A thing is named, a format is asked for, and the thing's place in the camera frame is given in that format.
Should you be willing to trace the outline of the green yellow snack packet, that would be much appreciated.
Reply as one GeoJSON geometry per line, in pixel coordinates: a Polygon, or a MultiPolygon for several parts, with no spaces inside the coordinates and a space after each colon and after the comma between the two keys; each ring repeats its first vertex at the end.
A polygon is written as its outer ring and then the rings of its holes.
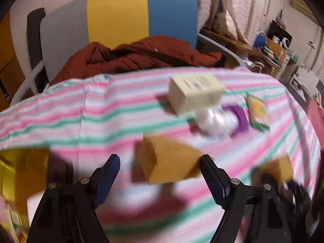
{"type": "Polygon", "coordinates": [[[270,126],[268,123],[268,114],[264,101],[249,93],[246,94],[245,99],[249,112],[250,125],[262,132],[269,131],[270,126]]]}

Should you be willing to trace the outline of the yellow sponge block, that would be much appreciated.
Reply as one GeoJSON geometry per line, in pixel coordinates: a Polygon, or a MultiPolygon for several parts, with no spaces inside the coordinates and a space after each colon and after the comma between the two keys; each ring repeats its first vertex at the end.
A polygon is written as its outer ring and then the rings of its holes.
{"type": "Polygon", "coordinates": [[[203,153],[169,137],[144,135],[138,161],[149,185],[179,182],[201,176],[203,153]]]}

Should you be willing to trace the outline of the wall air conditioner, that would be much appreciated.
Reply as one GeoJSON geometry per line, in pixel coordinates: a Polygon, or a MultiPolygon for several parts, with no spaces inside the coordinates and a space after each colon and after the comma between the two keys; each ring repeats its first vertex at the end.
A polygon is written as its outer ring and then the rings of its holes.
{"type": "Polygon", "coordinates": [[[291,0],[290,5],[292,8],[294,8],[296,11],[302,13],[304,16],[307,16],[310,19],[315,18],[311,9],[304,2],[299,2],[298,0],[291,0]]]}

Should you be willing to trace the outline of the white plastic bag bundle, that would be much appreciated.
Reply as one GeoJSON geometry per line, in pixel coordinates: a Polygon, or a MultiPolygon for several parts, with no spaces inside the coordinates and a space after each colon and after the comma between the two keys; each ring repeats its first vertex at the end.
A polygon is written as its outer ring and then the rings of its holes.
{"type": "Polygon", "coordinates": [[[230,135],[239,126],[237,116],[220,106],[200,110],[194,118],[199,129],[210,136],[230,135]]]}

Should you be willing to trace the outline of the grey yellow blue chair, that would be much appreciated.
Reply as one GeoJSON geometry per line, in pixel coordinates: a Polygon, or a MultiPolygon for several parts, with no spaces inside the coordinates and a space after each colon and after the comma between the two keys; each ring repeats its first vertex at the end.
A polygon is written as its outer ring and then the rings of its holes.
{"type": "Polygon", "coordinates": [[[198,33],[197,0],[74,0],[53,11],[37,8],[10,13],[15,47],[25,46],[31,72],[12,97],[21,101],[39,73],[42,88],[58,75],[77,51],[91,42],[114,49],[143,38],[164,35],[186,41],[192,48],[205,43],[236,66],[243,60],[229,49],[198,33]]]}

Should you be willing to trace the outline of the dark red jacket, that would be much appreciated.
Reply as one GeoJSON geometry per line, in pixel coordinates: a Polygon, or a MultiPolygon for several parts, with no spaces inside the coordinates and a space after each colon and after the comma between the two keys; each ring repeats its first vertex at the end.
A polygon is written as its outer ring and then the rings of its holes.
{"type": "Polygon", "coordinates": [[[69,58],[50,81],[54,85],[73,78],[85,79],[100,74],[121,74],[166,67],[215,67],[222,58],[218,50],[201,53],[187,41],[152,36],[110,49],[92,42],[69,58]]]}

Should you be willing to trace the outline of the wooden wardrobe door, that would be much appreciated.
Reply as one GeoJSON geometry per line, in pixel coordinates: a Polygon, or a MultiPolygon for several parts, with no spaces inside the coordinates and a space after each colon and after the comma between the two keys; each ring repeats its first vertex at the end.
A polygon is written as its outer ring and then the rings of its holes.
{"type": "Polygon", "coordinates": [[[7,12],[1,21],[1,110],[9,107],[24,80],[13,45],[10,12],[7,12]]]}

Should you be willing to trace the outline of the yellow sponge chunk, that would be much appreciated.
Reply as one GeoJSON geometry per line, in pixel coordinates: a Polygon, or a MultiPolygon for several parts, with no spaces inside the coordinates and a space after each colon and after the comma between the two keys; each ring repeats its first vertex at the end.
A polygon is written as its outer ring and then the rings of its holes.
{"type": "Polygon", "coordinates": [[[290,157],[286,154],[267,161],[258,167],[258,174],[269,174],[278,184],[290,182],[294,177],[290,157]]]}

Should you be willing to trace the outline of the wooden side table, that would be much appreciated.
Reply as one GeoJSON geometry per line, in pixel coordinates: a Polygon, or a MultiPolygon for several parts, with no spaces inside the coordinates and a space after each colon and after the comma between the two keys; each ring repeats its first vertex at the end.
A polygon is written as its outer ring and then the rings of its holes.
{"type": "Polygon", "coordinates": [[[270,65],[275,68],[277,71],[280,71],[281,66],[274,63],[271,59],[265,56],[259,48],[254,48],[253,46],[244,43],[242,41],[237,41],[225,35],[220,35],[216,32],[207,29],[201,29],[200,33],[219,44],[225,46],[238,56],[242,56],[243,58],[247,58],[252,62],[263,62],[266,65],[270,65]]]}

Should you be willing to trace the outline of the cream cardboard box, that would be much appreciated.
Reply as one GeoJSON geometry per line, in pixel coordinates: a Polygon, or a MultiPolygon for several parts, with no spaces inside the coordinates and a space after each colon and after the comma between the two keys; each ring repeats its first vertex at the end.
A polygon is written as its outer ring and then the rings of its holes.
{"type": "Polygon", "coordinates": [[[175,75],[170,78],[167,100],[179,116],[218,105],[225,90],[209,73],[175,75]]]}

